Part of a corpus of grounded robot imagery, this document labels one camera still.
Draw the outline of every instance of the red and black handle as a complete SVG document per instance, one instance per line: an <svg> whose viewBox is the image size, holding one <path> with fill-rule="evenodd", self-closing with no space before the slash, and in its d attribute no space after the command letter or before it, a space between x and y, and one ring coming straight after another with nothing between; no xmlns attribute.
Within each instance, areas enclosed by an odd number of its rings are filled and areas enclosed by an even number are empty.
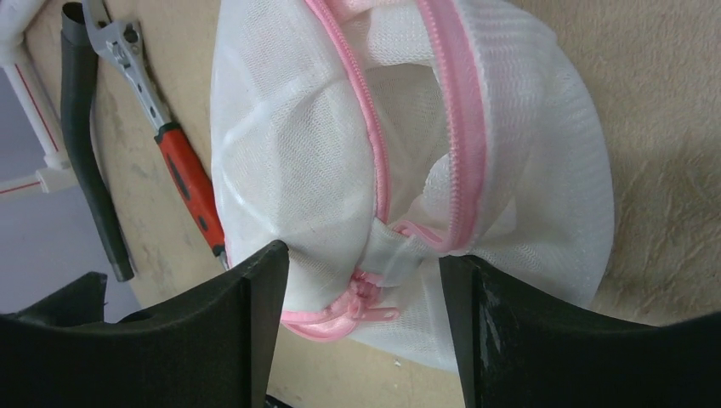
<svg viewBox="0 0 721 408"><path fill-rule="evenodd" d="M183 128L177 122L167 123L158 130L155 139L190 215L213 250L213 255L220 256L225 251L225 235L215 208L213 184Z"/></svg>

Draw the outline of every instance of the pink trim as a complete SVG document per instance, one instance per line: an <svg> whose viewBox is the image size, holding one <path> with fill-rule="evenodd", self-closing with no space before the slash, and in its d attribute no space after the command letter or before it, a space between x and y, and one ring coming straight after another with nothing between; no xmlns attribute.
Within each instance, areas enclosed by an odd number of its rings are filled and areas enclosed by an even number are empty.
<svg viewBox="0 0 721 408"><path fill-rule="evenodd" d="M348 336L362 321L398 319L397 308L373 308L378 303L380 276L356 270L348 290L319 313L284 311L281 323L291 332L316 342L332 342Z"/></svg>
<svg viewBox="0 0 721 408"><path fill-rule="evenodd" d="M343 31L328 5L324 0L305 0L305 2L323 24L335 45L350 85L358 98L360 111L366 121L376 171L376 217L387 223L390 210L388 151L371 90L368 88L363 70L353 55L353 49L345 40ZM368 274L356 271L348 290L325 310L319 313L286 310L281 314L281 322L291 332L310 340L317 342L338 340L348 336L362 320L385 321L398 317L400 312L397 309L369 309L378 302L379 294L380 288L370 283Z"/></svg>
<svg viewBox="0 0 721 408"><path fill-rule="evenodd" d="M419 235L433 249L462 249L474 232L486 166L483 98L475 74L474 50L452 0L417 0L435 53L446 103L451 149L451 216L448 234L409 221L397 230Z"/></svg>
<svg viewBox="0 0 721 408"><path fill-rule="evenodd" d="M338 22L333 16L332 11L324 0L305 0L315 13L318 20L321 21L326 29L328 36L333 41L338 55L343 62L350 85L355 91L360 104L360 110L366 120L366 128L368 130L368 140L371 142L373 150L373 162L376 168L376 217L384 223L388 222L390 211L390 176L388 164L388 151L386 149L385 139L383 138L383 129L378 119L371 90L366 83L366 77L361 69L358 61L353 55L353 49L345 41L345 36Z"/></svg>

